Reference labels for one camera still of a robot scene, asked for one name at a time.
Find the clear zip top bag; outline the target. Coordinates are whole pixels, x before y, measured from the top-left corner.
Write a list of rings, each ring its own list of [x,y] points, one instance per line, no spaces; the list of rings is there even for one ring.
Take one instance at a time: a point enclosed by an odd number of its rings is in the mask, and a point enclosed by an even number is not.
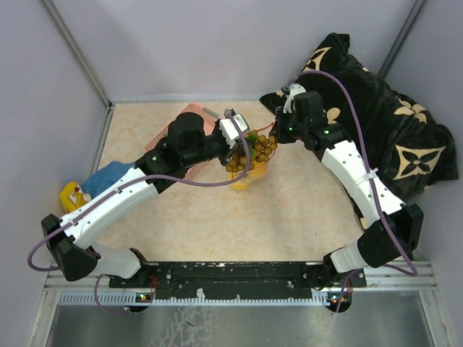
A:
[[[231,184],[236,190],[244,190],[251,183],[263,178],[269,167],[269,162],[274,156],[278,147],[276,138],[268,133],[274,123],[266,127],[250,130],[246,135],[247,145],[250,154],[250,167],[247,173],[239,180]],[[247,164],[245,151],[242,145],[233,152],[227,160],[225,169],[229,173],[229,179],[233,180],[242,175]]]

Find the brown longan bunch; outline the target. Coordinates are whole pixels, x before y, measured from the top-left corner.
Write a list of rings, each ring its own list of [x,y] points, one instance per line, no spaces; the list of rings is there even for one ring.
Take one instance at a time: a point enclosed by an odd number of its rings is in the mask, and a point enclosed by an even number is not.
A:
[[[277,139],[273,135],[251,131],[245,136],[250,159],[247,160],[243,144],[237,146],[231,157],[226,161],[225,169],[229,173],[238,174],[244,171],[247,162],[250,162],[249,169],[252,170],[256,163],[267,163],[272,159],[277,145]]]

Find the orange peach fruit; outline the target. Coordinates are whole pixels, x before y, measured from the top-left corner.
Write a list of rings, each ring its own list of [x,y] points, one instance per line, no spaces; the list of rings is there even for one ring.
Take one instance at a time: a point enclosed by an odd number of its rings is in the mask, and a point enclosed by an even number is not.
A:
[[[263,178],[268,172],[268,163],[256,163],[252,170],[248,171],[248,178],[250,181],[257,181]]]

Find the yellow lemon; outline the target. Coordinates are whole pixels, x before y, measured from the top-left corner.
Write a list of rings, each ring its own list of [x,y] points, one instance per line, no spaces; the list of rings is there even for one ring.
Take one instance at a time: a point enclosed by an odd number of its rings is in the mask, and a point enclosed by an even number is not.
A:
[[[244,190],[252,183],[252,177],[250,173],[244,175],[240,180],[235,181],[231,184],[231,187],[236,190]]]

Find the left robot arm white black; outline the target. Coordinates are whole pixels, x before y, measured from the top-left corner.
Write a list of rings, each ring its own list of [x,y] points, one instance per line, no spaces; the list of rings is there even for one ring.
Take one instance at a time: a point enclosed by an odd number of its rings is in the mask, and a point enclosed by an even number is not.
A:
[[[199,114],[181,113],[155,147],[116,183],[76,211],[60,218],[50,214],[42,220],[46,245],[66,280],[77,281],[91,273],[124,278],[137,287],[150,280],[150,268],[136,249],[108,248],[95,241],[140,203],[183,180],[193,166],[214,158],[225,162],[249,129],[233,110],[216,121],[211,134],[203,126]]]

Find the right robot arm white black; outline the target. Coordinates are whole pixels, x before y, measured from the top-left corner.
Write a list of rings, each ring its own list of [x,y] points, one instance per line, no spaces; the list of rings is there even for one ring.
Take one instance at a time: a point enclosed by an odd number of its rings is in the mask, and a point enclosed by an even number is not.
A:
[[[366,229],[358,240],[328,253],[315,271],[315,288],[340,286],[356,270],[387,266],[398,257],[416,276],[410,255],[416,248],[424,214],[417,205],[397,197],[370,167],[366,152],[358,149],[340,124],[329,124],[317,92],[293,85],[284,106],[276,111],[271,134],[280,144],[303,142],[341,182],[364,218]]]

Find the blue cloth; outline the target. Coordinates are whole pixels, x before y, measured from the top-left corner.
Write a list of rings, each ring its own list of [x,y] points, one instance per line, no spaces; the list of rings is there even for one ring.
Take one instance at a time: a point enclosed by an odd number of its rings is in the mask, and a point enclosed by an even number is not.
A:
[[[80,187],[84,193],[89,194],[91,198],[95,198],[120,180],[133,166],[133,162],[112,161],[89,176]]]

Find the black floral pillow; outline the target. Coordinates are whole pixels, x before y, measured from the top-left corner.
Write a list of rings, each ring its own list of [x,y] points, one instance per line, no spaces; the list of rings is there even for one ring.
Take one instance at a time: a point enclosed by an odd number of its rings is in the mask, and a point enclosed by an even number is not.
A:
[[[328,34],[296,81],[321,95],[328,123],[342,124],[358,138],[344,92],[320,72],[333,75],[345,86],[360,121],[370,165],[401,200],[439,181],[459,179],[456,145],[449,129],[437,124],[417,101],[370,72],[349,53],[349,47],[349,35]]]

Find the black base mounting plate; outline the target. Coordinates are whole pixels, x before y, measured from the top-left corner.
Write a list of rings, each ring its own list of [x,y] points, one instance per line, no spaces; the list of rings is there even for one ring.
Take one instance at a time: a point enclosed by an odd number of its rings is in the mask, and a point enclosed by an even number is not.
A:
[[[109,287],[145,288],[158,299],[192,298],[199,289],[208,299],[308,299],[346,276],[319,262],[152,262],[130,279],[111,276]]]

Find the aluminium frame rail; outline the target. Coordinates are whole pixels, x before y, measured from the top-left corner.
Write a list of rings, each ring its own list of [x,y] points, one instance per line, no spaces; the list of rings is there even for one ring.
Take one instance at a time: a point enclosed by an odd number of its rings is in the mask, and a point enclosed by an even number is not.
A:
[[[417,276],[404,274],[406,262],[394,261],[388,266],[379,268],[366,267],[350,276],[351,284],[356,280],[365,283],[365,287],[360,287],[361,291],[421,291],[436,290],[437,280],[434,276],[431,264],[428,261],[417,261],[415,266],[418,271]],[[63,275],[47,275],[44,285],[45,291],[89,291],[96,283],[99,274],[89,276],[74,281],[67,281]]]

